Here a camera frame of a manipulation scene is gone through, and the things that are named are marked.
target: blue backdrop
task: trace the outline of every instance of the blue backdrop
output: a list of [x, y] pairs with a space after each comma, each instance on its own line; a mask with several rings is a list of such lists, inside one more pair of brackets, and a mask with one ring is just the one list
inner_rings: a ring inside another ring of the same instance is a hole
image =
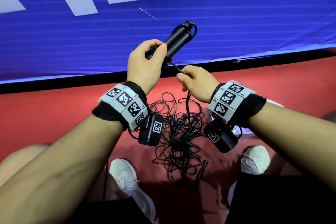
[[19, 1], [0, 14], [0, 83], [125, 71], [139, 43], [185, 20], [199, 31], [176, 64], [336, 46], [336, 0], [93, 0], [81, 16], [65, 0]]

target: white shoe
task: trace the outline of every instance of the white shoe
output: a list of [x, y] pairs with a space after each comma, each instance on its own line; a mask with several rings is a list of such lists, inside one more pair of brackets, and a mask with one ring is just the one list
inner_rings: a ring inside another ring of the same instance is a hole
[[[257, 145], [247, 148], [241, 158], [241, 171], [252, 175], [262, 175], [270, 165], [271, 159], [264, 146]], [[227, 201], [231, 205], [233, 193], [235, 191], [237, 181], [231, 185]]]
[[137, 174], [132, 165], [122, 158], [116, 158], [111, 162], [110, 174], [117, 182], [119, 188], [130, 197], [133, 197], [141, 211], [153, 223], [156, 215], [154, 203], [139, 187]]

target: right forearm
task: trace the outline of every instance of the right forearm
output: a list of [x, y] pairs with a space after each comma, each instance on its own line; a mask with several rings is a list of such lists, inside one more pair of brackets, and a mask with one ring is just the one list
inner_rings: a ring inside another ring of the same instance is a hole
[[289, 162], [336, 192], [336, 124], [266, 103], [249, 128]]

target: left hand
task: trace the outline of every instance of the left hand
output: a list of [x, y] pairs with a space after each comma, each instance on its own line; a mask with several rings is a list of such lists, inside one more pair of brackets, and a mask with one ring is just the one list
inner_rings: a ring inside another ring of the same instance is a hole
[[[148, 60], [145, 58], [145, 52], [152, 45], [160, 45], [154, 52], [153, 57]], [[127, 81], [138, 84], [145, 94], [154, 88], [161, 75], [161, 66], [167, 55], [167, 45], [160, 40], [148, 40], [140, 44], [129, 55], [127, 64]]]

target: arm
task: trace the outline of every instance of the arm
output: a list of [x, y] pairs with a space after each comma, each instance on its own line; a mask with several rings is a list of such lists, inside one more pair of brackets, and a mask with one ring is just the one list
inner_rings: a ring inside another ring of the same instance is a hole
[[[177, 78], [183, 91], [204, 103], [219, 82], [208, 71], [185, 66]], [[336, 124], [266, 103], [249, 119], [249, 128], [287, 160], [320, 179], [336, 192]]]
[[[156, 85], [166, 44], [151, 60], [149, 40], [131, 54], [127, 80], [148, 94]], [[115, 147], [123, 126], [93, 115], [34, 158], [0, 187], [1, 223], [63, 223], [83, 201]]]

